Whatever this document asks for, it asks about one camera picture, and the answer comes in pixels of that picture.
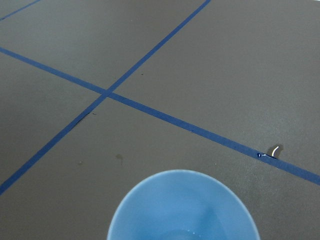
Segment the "blue line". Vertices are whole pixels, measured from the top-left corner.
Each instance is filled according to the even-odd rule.
[[[170,116],[168,114],[165,114],[163,112],[160,112],[158,110],[155,110],[151,107],[148,107],[148,106],[145,106],[141,103],[138,103],[136,101],[133,101],[133,100],[130,100],[126,97],[123,97],[123,96],[120,96],[116,93],[111,93],[109,96],[109,98],[113,99],[113,100],[116,100],[120,103],[123,103],[127,106],[130,106],[134,109],[137,109],[139,111],[142,111],[146,114],[149,114],[151,116],[154,116],[158,119],[161,119],[163,121],[166,121],[170,124],[173,124],[179,128],[182,128],[182,129],[185,129],[185,130],[188,130],[194,134],[197,134],[201,137],[204,137],[206,139],[209,139],[213,142],[216,142],[218,144],[221,144],[225,147],[228,147],[230,149],[233,149],[235,151],[238,151],[242,154],[245,154],[249,157],[252,157],[254,159],[257,159],[261,162],[264,162],[266,164],[269,164],[273,167],[276,167],[278,169],[281,169],[287,173],[291,173],[297,177],[300,177],[302,179],[305,179],[309,182],[312,182],[314,184],[317,184],[317,185],[320,185],[320,175],[317,175],[313,172],[310,172],[310,171],[307,171],[305,169],[302,169],[298,166],[295,166],[291,163],[288,163],[288,162],[285,162],[285,161],[282,161],[280,159],[277,159],[277,158],[274,158],[272,156],[269,156],[269,155],[266,155],[260,151],[257,151],[253,148],[250,148],[248,146],[245,146],[245,145],[242,145],[238,142],[235,142],[235,141],[232,141],[228,138],[225,138],[223,136],[220,136],[218,134],[215,134],[213,132],[210,132],[208,130],[205,130],[203,128],[200,128],[198,126],[195,126],[193,124],[190,124],[188,122],[185,122],[183,120],[180,120],[176,117],[173,117],[173,116]]]
[[[32,3],[29,3],[28,5],[26,5],[26,6],[22,7],[22,8],[20,8],[20,9],[18,9],[18,10],[16,10],[16,11],[14,11],[14,12],[6,15],[6,16],[3,16],[2,18],[0,18],[0,21],[2,21],[2,20],[4,20],[4,19],[12,16],[13,14],[16,14],[16,13],[22,11],[23,9],[26,9],[26,8],[30,7],[30,6],[33,5],[33,4],[36,4],[36,3],[39,2],[39,1],[41,1],[41,0],[36,0],[36,1],[34,1],[34,2],[32,2]]]
[[[135,72],[142,64],[144,64],[156,51],[158,51],[166,42],[168,42],[179,30],[181,30],[191,19],[193,19],[211,0],[206,0],[193,13],[191,13],[182,23],[180,23],[172,32],[162,39],[154,48],[152,48],[144,57],[142,57],[133,67],[122,75],[113,85],[110,90],[113,92],[119,87],[133,72]]]
[[[98,97],[90,106],[88,106],[80,115],[78,115],[72,122],[70,122],[63,130],[61,130],[56,136],[54,136],[44,147],[42,147],[33,157],[31,157],[21,168],[19,168],[12,176],[10,176],[3,184],[0,185],[0,195],[2,195],[12,184],[14,184],[23,174],[25,174],[34,164],[36,164],[39,159],[41,159],[51,148],[53,148],[64,136],[66,136],[86,115],[93,111],[100,103],[102,103],[112,92],[119,87],[132,73],[134,73],[144,62],[146,62],[157,50],[159,50],[169,39],[171,39],[181,28],[183,28],[197,13],[200,12],[211,0],[206,0],[199,8],[197,8],[189,17],[187,17],[178,27],[176,27],[172,32],[170,32],[161,42],[159,42],[151,51],[149,51],[143,58],[141,58],[133,67],[131,67],[123,76],[121,76],[114,84],[112,84],[108,89],[104,89],[101,96]],[[0,47],[0,52],[17,58],[21,61],[29,63],[37,68],[43,69],[45,71],[50,70],[53,74],[59,74],[64,76],[64,79],[70,81],[70,75],[66,73],[55,70],[51,67],[45,66],[41,63],[28,59],[26,57],[20,56],[14,52],[8,51]],[[78,78],[75,78],[75,83],[87,85]]]
[[[102,94],[102,93],[104,93],[106,91],[102,87],[96,86],[96,85],[94,85],[92,83],[89,83],[89,82],[86,82],[86,81],[83,81],[83,80],[81,80],[79,78],[76,78],[74,76],[66,74],[66,73],[64,73],[62,71],[59,71],[59,70],[54,69],[52,67],[46,66],[46,65],[44,65],[44,64],[42,64],[40,62],[31,60],[31,59],[29,59],[29,58],[27,58],[25,56],[21,56],[21,55],[15,53],[15,52],[9,51],[9,50],[1,47],[1,46],[0,46],[0,53],[6,54],[6,55],[8,55],[8,56],[10,56],[12,58],[18,59],[18,60],[20,60],[22,62],[25,62],[26,64],[30,64],[30,65],[38,68],[38,69],[41,69],[43,71],[46,71],[46,72],[51,73],[53,75],[56,75],[56,76],[58,76],[60,78],[68,80],[68,81],[70,81],[70,82],[72,82],[74,84],[78,84],[78,85],[80,85],[80,86],[82,86],[82,87],[84,87],[86,89],[92,90],[92,91],[94,91],[96,93]]]

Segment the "gray floor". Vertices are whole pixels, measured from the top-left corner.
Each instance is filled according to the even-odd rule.
[[[0,20],[0,183],[203,2],[40,0]],[[319,25],[317,1],[211,1],[114,93],[319,175]],[[125,194],[170,169],[227,185],[262,240],[320,239],[319,185],[109,97],[47,149],[0,196],[0,239],[103,240]]]

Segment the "blue tape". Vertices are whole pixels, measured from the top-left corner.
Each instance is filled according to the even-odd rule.
[[[142,64],[144,64],[154,53],[156,53],[169,39],[171,39],[181,28],[183,28],[192,18],[194,18],[211,0],[206,0],[200,7],[190,14],[179,26],[170,32],[162,41],[160,41],[152,50],[142,57],[133,67],[131,67],[124,75],[122,75],[108,89],[97,87],[91,83],[82,81],[78,78],[60,72],[54,68],[45,66],[39,62],[16,54],[12,51],[0,47],[0,52],[7,54],[13,58],[31,64],[49,73],[55,74],[73,83],[79,84],[95,92],[99,92],[101,96],[97,98],[90,106],[88,106],[80,115],[70,122],[63,130],[53,137],[43,148],[41,148],[33,157],[31,157],[22,167],[20,167],[12,176],[10,176],[3,184],[0,185],[0,195],[2,195],[12,184],[14,184],[23,174],[25,174],[34,164],[36,164],[51,148],[53,148],[64,136],[66,136],[86,115],[93,111],[100,103],[102,103],[112,92],[119,87],[131,74],[133,74]]]
[[[81,80],[79,78],[76,78],[74,76],[66,74],[66,73],[64,73],[62,71],[59,71],[59,70],[54,69],[52,67],[46,66],[46,65],[44,65],[44,64],[42,64],[40,62],[34,61],[32,59],[29,59],[29,58],[27,58],[25,56],[21,56],[21,55],[15,53],[15,52],[9,51],[9,50],[1,47],[1,46],[0,46],[0,53],[6,54],[6,55],[8,55],[8,56],[10,56],[12,58],[15,58],[17,60],[25,62],[26,64],[30,64],[30,65],[38,68],[38,69],[41,69],[43,71],[46,71],[46,72],[51,73],[53,75],[56,75],[56,76],[58,76],[60,78],[68,80],[68,81],[70,81],[70,82],[72,82],[74,84],[78,84],[78,85],[80,85],[80,86],[82,86],[82,87],[84,87],[86,89],[92,90],[92,91],[94,91],[94,92],[96,92],[98,94],[102,94],[102,93],[104,93],[106,91],[102,87],[96,86],[96,85],[94,85],[92,83],[89,83],[89,82],[86,82],[86,81],[83,81],[83,80]]]
[[[221,144],[225,147],[228,147],[230,149],[233,149],[239,153],[242,153],[244,155],[247,155],[249,157],[252,157],[254,159],[257,159],[259,161],[262,161],[266,164],[269,164],[273,167],[276,167],[278,169],[281,169],[287,173],[293,174],[297,177],[300,177],[302,179],[305,179],[309,182],[312,182],[314,184],[320,185],[320,175],[317,175],[313,172],[307,171],[305,169],[302,169],[298,166],[295,166],[291,163],[282,161],[280,159],[274,158],[272,156],[269,156],[267,154],[264,154],[260,151],[257,151],[253,148],[250,148],[248,146],[242,145],[238,142],[232,141],[228,138],[225,138],[223,136],[220,136],[218,134],[215,134],[213,132],[210,132],[208,130],[205,130],[203,128],[200,128],[196,125],[190,124],[188,122],[185,122],[183,120],[180,120],[176,117],[170,116],[168,114],[165,114],[163,112],[160,112],[158,110],[155,110],[151,107],[145,106],[141,103],[138,103],[136,101],[133,101],[131,99],[128,99],[126,97],[120,96],[116,93],[111,93],[109,96],[109,98],[116,100],[120,103],[123,103],[127,106],[130,106],[134,109],[137,109],[139,111],[142,111],[146,114],[149,114],[151,116],[154,116],[155,118],[161,119],[163,121],[166,121],[170,124],[173,124],[179,128],[188,130],[194,134],[197,134],[201,137],[204,137],[206,139],[209,139],[213,142],[216,142],[218,144]]]
[[[14,14],[22,11],[23,9],[26,9],[26,8],[30,7],[31,5],[36,4],[37,2],[40,2],[40,1],[41,1],[41,0],[36,0],[36,1],[31,2],[31,3],[29,3],[28,5],[26,5],[26,6],[22,7],[22,8],[19,8],[18,10],[14,11],[14,12],[6,15],[6,16],[1,17],[1,18],[0,18],[0,21],[4,20],[4,19],[6,19],[6,18],[8,18],[8,17],[10,17],[10,16],[12,16],[12,15],[14,15]]]

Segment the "blue cup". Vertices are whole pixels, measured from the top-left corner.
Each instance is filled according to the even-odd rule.
[[[169,170],[141,181],[122,200],[107,240],[259,240],[240,199],[216,179]]]

